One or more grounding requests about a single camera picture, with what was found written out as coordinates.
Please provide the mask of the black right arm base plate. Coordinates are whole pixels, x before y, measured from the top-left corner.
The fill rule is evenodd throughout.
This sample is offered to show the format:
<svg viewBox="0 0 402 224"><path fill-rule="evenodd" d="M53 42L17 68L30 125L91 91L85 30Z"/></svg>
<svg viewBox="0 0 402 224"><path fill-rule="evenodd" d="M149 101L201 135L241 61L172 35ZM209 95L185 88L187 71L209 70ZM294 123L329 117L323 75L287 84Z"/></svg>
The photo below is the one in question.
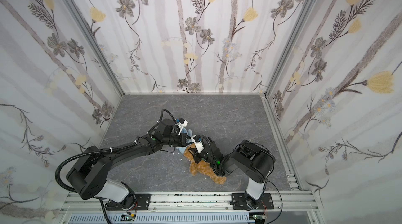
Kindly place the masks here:
<svg viewBox="0 0 402 224"><path fill-rule="evenodd" d="M232 193L230 205L234 210L272 210L274 204L270 193L263 193L261 197L256 200L246 193Z"/></svg>

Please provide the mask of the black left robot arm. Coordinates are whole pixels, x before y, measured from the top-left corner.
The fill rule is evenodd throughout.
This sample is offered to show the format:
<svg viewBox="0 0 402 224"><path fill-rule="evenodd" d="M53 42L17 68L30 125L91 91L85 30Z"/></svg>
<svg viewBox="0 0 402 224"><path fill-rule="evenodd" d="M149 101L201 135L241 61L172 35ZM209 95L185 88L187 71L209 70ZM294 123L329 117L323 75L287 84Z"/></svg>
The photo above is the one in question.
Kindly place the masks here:
<svg viewBox="0 0 402 224"><path fill-rule="evenodd" d="M154 154L164 146L185 147L187 133L183 132L183 128L187 124L183 118L166 118L159 121L152 133L138 137L131 143L109 149L89 148L74 158L76 163L67 173L71 191L78 193L83 200L103 198L122 203L133 198L134 193L127 185L108 178L109 171L135 158Z"/></svg>

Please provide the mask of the light blue teddy hoodie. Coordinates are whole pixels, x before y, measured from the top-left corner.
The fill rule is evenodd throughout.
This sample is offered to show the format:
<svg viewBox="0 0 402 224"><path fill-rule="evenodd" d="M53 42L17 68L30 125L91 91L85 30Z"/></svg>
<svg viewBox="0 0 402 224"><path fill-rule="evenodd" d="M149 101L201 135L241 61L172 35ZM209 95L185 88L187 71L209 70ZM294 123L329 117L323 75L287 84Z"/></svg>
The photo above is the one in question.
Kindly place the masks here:
<svg viewBox="0 0 402 224"><path fill-rule="evenodd" d="M185 150L186 150L186 148L187 148L187 146L193 144L192 137L193 137L194 135L193 135L193 132L192 132L191 129L186 129L186 128L183 128L183 129L182 129L181 134L182 134L182 135L183 135L183 134L187 134L187 137L186 137L184 146L183 146L183 147L178 147L177 150L178 150L181 154L184 154L184 153L185 153Z"/></svg>

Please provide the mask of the brown teddy bear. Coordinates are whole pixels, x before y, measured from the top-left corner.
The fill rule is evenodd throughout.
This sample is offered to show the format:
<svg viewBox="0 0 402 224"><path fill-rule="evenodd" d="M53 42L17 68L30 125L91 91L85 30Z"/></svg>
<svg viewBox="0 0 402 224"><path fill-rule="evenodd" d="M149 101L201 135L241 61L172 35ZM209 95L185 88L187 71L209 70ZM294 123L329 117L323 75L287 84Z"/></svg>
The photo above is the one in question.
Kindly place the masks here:
<svg viewBox="0 0 402 224"><path fill-rule="evenodd" d="M211 180L219 185L223 185L226 181L226 177L219 177L217 176L213 169L210 167L209 163L201 160L199 163L196 163L193 157L193 152L190 150L192 148L195 148L195 144L191 144L188 146L185 151L184 151L184 156L190 161L190 166L189 166L189 171L190 173L195 176L196 174L200 173L203 174Z"/></svg>

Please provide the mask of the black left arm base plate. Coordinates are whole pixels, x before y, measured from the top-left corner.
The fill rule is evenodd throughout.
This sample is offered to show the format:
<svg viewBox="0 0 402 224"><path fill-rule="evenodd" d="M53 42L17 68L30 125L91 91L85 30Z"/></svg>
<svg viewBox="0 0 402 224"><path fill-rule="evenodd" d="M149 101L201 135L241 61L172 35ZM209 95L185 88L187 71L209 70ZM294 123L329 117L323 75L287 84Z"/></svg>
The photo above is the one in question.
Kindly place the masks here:
<svg viewBox="0 0 402 224"><path fill-rule="evenodd" d="M148 210L151 202L151 194L129 194L121 203L109 200L105 208L106 210Z"/></svg>

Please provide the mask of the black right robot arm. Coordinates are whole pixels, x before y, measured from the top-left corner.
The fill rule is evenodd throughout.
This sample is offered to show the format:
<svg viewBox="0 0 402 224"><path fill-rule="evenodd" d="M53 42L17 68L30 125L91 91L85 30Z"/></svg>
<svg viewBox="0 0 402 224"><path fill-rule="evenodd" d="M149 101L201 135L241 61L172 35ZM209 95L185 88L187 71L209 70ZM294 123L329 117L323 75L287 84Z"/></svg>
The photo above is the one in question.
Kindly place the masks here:
<svg viewBox="0 0 402 224"><path fill-rule="evenodd" d="M195 163L204 161L218 177L229 176L240 169L249 178L245 191L251 201L259 201L265 190L268 176L274 171L275 157L264 146L243 140L228 155L223 155L211 138L192 137L195 147L190 150Z"/></svg>

